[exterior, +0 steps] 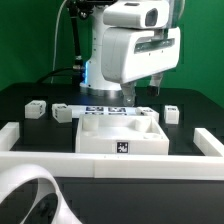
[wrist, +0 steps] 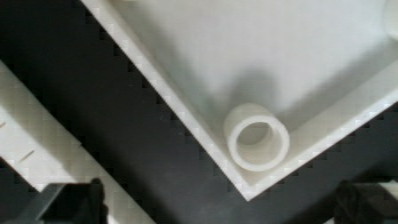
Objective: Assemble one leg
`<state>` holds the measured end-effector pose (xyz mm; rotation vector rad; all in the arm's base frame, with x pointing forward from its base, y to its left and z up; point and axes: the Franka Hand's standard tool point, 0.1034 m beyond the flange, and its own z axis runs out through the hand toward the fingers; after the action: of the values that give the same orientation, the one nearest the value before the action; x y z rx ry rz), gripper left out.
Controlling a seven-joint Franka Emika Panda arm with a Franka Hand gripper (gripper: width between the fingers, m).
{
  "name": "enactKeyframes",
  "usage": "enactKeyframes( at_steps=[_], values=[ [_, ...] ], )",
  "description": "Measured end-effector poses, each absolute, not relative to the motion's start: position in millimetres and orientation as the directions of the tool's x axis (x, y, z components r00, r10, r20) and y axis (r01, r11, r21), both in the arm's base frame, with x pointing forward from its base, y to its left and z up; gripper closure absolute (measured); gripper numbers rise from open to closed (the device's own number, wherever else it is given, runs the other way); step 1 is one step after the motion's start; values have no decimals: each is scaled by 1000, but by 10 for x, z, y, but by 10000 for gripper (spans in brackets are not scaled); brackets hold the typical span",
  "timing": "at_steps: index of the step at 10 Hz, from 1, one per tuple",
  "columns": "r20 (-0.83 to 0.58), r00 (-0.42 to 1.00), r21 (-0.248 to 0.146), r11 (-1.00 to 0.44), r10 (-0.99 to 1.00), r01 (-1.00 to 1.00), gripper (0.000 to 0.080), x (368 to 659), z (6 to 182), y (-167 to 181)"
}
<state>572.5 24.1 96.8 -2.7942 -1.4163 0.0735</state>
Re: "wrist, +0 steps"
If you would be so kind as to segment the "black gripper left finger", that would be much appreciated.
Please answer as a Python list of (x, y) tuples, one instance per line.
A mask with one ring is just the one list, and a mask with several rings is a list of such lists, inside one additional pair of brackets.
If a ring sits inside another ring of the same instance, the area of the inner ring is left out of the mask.
[(94, 178), (87, 183), (52, 183), (25, 209), (28, 224), (108, 224), (105, 186)]

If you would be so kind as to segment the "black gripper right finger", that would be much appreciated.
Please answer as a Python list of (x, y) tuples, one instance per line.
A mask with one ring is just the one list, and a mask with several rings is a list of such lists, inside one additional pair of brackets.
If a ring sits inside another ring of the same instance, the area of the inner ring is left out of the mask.
[(334, 224), (398, 224), (398, 182), (341, 182)]

